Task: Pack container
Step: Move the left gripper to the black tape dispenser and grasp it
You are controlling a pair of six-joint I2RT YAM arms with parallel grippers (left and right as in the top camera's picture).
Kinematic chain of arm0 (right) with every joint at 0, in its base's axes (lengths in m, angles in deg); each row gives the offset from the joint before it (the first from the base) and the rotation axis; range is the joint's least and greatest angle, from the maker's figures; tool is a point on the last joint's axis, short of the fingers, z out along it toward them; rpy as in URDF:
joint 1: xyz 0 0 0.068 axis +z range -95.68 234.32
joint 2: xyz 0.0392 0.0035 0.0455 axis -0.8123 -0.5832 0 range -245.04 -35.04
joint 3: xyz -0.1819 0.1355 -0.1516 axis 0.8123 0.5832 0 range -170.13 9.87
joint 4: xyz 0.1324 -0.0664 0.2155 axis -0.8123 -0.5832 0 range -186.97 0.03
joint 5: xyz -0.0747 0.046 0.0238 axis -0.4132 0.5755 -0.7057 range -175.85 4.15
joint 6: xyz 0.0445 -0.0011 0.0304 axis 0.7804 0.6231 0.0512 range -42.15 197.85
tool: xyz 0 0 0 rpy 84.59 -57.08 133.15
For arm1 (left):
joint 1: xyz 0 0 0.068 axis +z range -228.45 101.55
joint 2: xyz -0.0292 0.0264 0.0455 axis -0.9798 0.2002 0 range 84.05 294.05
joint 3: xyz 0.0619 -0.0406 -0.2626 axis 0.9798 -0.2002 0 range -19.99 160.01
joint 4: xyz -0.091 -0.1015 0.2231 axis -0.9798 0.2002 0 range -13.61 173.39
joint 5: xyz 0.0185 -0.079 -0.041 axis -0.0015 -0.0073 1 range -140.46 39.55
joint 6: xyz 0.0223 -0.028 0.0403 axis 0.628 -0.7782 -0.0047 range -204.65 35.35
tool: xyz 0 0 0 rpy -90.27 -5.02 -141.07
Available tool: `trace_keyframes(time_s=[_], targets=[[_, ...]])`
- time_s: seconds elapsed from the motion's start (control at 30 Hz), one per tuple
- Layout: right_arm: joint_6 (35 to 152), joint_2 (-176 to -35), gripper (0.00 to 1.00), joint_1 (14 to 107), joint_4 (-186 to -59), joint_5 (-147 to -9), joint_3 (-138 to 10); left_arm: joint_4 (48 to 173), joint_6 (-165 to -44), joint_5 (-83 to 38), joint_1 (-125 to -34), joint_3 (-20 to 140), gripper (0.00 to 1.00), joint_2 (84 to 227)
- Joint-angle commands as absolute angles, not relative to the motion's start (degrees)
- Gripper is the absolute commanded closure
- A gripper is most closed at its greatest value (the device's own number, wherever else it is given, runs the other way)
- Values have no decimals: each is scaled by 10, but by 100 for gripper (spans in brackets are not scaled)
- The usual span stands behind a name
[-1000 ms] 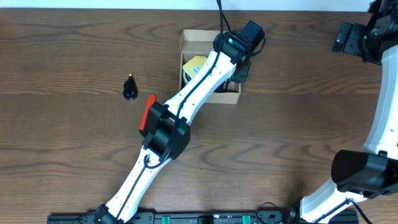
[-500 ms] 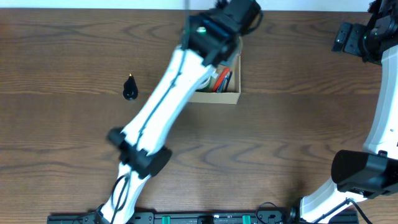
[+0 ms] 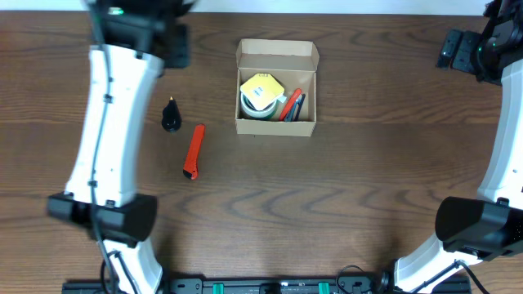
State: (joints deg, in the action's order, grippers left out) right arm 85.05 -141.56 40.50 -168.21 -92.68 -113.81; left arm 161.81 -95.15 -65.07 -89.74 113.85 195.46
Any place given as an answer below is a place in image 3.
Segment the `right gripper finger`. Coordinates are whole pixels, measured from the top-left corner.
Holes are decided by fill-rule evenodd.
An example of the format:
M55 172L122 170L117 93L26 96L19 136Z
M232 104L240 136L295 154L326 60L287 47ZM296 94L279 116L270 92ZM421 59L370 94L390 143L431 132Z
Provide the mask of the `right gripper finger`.
M458 53L459 45L463 38L463 31L451 29L445 36L440 53L436 61L436 67L447 69L451 66Z
M458 45L452 61L452 69L467 74L477 74L478 66L474 59L480 44L481 34L472 31L459 31Z

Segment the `orange lighter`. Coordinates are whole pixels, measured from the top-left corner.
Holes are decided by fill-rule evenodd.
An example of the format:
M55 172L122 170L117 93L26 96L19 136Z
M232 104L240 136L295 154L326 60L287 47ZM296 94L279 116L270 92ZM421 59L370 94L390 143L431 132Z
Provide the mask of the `orange lighter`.
M297 88L288 99L282 110L279 120L281 122L296 122L302 109L306 94L301 88Z

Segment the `black cone glue bottle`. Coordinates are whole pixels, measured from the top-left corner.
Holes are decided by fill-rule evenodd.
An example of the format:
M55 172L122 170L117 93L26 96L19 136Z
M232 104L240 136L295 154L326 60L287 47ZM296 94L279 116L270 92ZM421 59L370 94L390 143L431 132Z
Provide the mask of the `black cone glue bottle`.
M181 128L182 118L177 103L171 96L168 104L163 109L163 118L161 121L165 131L176 132Z

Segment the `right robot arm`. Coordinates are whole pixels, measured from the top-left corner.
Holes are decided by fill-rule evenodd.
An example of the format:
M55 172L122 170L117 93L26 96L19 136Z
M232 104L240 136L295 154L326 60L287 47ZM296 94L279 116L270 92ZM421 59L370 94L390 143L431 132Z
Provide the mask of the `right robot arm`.
M482 33L447 33L436 65L502 88L485 177L476 198L443 200L434 234L398 259L376 292L462 293L453 278L459 270L522 252L522 0L494 0L484 15L489 21Z

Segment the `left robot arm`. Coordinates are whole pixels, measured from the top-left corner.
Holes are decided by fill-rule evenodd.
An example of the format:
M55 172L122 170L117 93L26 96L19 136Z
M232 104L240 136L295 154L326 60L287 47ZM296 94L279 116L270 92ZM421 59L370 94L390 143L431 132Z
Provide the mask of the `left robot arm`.
M154 196L136 187L145 115L166 69L189 64L190 1L89 1L93 43L83 132L73 171L48 214L86 231L101 252L104 293L167 293L151 241Z

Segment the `yellow sticky note pad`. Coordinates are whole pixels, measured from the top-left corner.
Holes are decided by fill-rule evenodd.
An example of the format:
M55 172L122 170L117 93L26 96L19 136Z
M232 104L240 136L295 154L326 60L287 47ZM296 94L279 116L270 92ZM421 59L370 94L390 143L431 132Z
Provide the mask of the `yellow sticky note pad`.
M284 95L284 87L270 74L257 73L240 86L255 110L264 110Z

